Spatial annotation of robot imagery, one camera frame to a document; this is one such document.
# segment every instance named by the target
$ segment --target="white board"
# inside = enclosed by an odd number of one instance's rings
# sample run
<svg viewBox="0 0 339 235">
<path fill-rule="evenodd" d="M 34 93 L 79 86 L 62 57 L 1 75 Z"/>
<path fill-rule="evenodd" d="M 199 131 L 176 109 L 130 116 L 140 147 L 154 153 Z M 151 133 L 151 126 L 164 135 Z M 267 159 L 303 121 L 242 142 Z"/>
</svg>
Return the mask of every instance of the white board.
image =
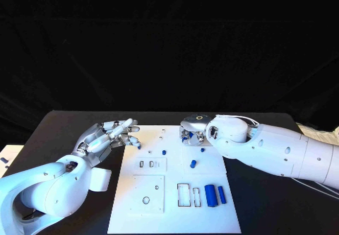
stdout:
<svg viewBox="0 0 339 235">
<path fill-rule="evenodd" d="M 107 233 L 241 233 L 223 159 L 215 148 L 203 145 L 205 152 L 200 152 L 202 146 L 185 146 L 179 138 L 179 126 L 140 126 L 140 132 L 133 133 L 133 136 L 141 142 L 141 149 L 138 150 L 131 146 L 125 147 Z M 146 168 L 141 171 L 137 168 L 140 160 L 146 164 L 146 162 L 148 163 L 147 160 L 154 158 L 167 159 L 166 169 L 160 169 L 160 167 L 159 172 L 151 172 L 151 169 Z M 192 160 L 198 161 L 193 169 L 189 167 Z M 150 177 L 146 180 L 148 186 L 135 193 L 135 182 L 138 180 L 135 181 L 134 177 L 140 175 Z M 131 206 L 133 208 L 135 206 L 134 201 L 140 201 L 143 195 L 151 195 L 148 193 L 154 192 L 154 185 L 160 184 L 160 182 L 156 182 L 157 178 L 151 179 L 157 176 L 164 180 L 163 210 L 157 212 L 148 210 L 138 203 L 143 209 L 134 211 L 131 209 Z M 177 206 L 177 184 L 189 184 L 189 207 Z M 215 188 L 222 186 L 226 197 L 226 204 L 221 204 L 216 190 L 219 205 L 215 208 L 206 205 L 203 187 L 209 184 L 213 184 Z M 193 188 L 199 188 L 200 207 L 195 207 Z"/>
</svg>

